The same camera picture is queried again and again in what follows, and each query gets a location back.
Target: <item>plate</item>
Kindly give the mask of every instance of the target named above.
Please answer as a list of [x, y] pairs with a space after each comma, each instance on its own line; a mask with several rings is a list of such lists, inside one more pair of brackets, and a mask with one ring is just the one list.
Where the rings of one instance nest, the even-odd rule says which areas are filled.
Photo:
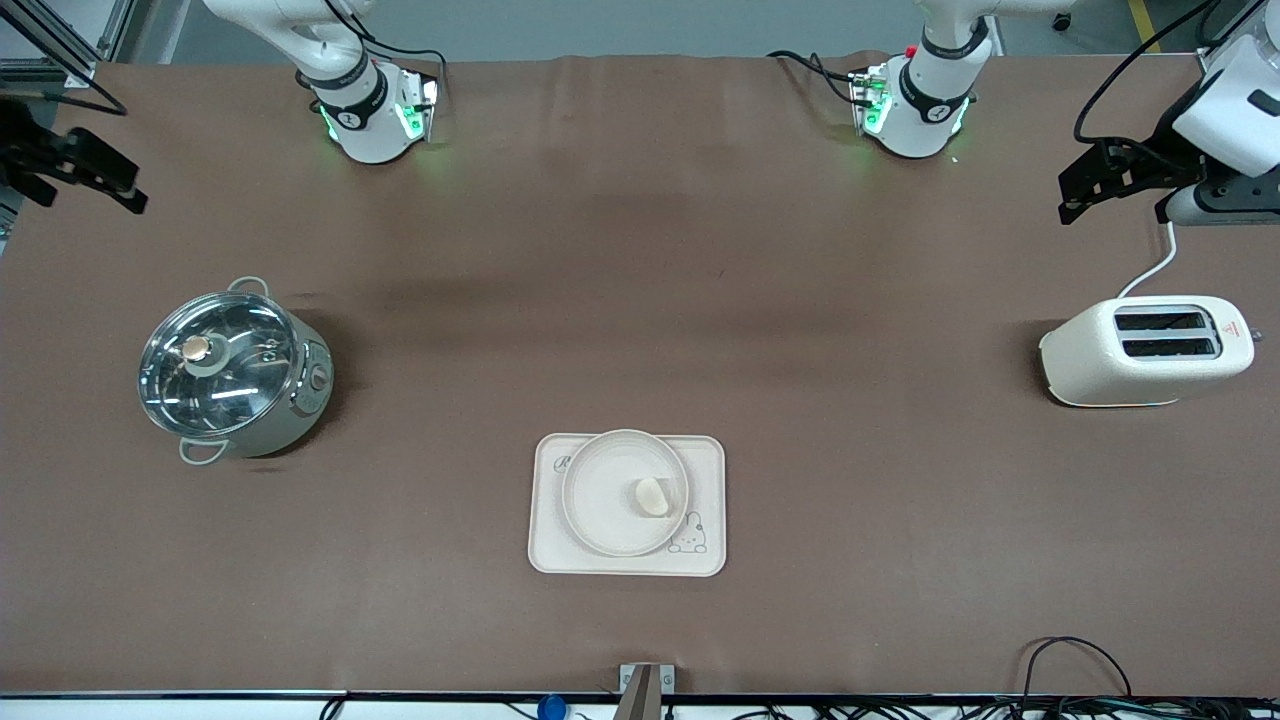
[[[636, 483], [658, 478], [671, 505], [662, 518], [640, 511]], [[591, 550], [634, 557], [664, 547], [689, 510], [689, 475], [669, 445], [640, 430], [613, 430], [588, 441], [564, 470], [561, 493], [570, 529]]]

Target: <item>gray floor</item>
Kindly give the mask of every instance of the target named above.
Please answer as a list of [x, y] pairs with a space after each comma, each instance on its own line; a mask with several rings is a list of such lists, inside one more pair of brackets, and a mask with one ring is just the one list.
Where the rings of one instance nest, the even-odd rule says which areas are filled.
[[[1229, 19], [1245, 0], [1228, 0]], [[1158, 28], [1197, 0], [1146, 0]], [[156, 0], [141, 61], [280, 63], [266, 42], [214, 17], [202, 0]], [[1052, 15], [1005, 17], [1010, 55], [1123, 54], [1139, 36], [1128, 0], [1080, 0], [1066, 32]], [[429, 46], [451, 60], [544, 60], [562, 55], [681, 54], [753, 56], [792, 49], [845, 55], [900, 51], [916, 42], [922, 17], [909, 0], [383, 0], [366, 24], [383, 41]], [[177, 41], [173, 32], [177, 29]], [[1193, 47], [1190, 28], [1164, 44]]]

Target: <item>brown table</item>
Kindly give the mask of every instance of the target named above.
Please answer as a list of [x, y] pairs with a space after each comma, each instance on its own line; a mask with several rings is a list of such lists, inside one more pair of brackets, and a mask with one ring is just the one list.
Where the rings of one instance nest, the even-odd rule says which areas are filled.
[[[288, 67], [109, 67], [143, 217], [83, 188], [0, 261], [0, 687], [1010, 691], [1074, 633], [1142, 693], [1280, 692], [1270, 343], [1160, 410], [1051, 402], [1038, 337], [1162, 252], [1155, 196], [1057, 224], [1115, 59], [1001, 59], [924, 161], [771, 60], [460, 65], [447, 143], [346, 160]], [[835, 63], [847, 67], [846, 63]], [[1097, 129], [1196, 77], [1139, 63]], [[1280, 332], [1275, 229], [1189, 229], [1144, 292]], [[255, 273], [329, 340], [294, 451], [207, 469], [138, 407], [142, 342]], [[526, 559], [552, 432], [728, 452], [710, 579]], [[1046, 656], [1044, 692], [1114, 692]]]

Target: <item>lid knob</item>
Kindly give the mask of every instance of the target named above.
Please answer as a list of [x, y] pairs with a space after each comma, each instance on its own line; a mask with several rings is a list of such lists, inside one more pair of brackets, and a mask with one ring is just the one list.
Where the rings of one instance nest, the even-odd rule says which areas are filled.
[[182, 356], [188, 363], [200, 363], [205, 357], [209, 357], [209, 354], [212, 352], [212, 343], [209, 342], [209, 338], [205, 336], [196, 336], [182, 343]]

